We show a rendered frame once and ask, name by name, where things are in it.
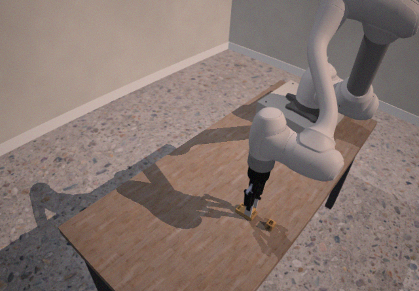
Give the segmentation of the orange rectangular tray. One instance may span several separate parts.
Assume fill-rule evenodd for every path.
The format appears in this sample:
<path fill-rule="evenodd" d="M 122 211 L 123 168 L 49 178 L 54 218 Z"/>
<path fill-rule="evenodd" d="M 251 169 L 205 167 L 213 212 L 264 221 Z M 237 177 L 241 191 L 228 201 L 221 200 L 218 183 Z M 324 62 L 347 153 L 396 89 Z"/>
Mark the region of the orange rectangular tray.
<path fill-rule="evenodd" d="M 256 215 L 257 215 L 257 211 L 255 211 L 255 214 L 252 217 L 248 217 L 247 215 L 244 214 L 245 211 L 245 205 L 243 203 L 239 204 L 239 206 L 236 208 L 235 212 L 242 215 L 243 217 L 245 217 L 246 219 L 252 221 Z"/>

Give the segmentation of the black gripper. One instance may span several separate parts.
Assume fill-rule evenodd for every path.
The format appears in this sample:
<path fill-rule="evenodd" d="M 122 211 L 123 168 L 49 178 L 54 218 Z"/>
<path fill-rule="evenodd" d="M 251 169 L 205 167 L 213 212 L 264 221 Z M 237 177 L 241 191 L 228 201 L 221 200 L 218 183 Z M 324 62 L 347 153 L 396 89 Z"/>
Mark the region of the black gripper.
<path fill-rule="evenodd" d="M 250 179 L 249 188 L 244 190 L 244 205 L 246 206 L 244 214 L 251 217 L 253 207 L 258 206 L 260 195 L 262 195 L 266 181 L 269 179 L 270 171 L 267 173 L 258 173 L 248 167 L 247 175 Z"/>

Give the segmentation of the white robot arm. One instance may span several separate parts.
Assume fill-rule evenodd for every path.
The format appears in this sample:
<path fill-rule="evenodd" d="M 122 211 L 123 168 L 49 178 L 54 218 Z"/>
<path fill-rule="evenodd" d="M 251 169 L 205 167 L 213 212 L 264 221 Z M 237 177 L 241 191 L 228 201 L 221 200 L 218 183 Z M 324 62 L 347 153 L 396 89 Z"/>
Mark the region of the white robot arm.
<path fill-rule="evenodd" d="M 342 80 L 327 61 L 327 45 L 346 19 L 361 22 L 364 36 L 352 72 Z M 334 180 L 344 167 L 335 150 L 338 112 L 355 120 L 373 117 L 379 102 L 371 83 L 390 43 L 418 28 L 417 0 L 321 0 L 308 38 L 309 67 L 297 94 L 287 93 L 291 102 L 285 106 L 315 124 L 299 134 L 286 125 L 281 110 L 261 109 L 249 132 L 248 166 L 267 173 L 277 161 L 310 179 Z"/>

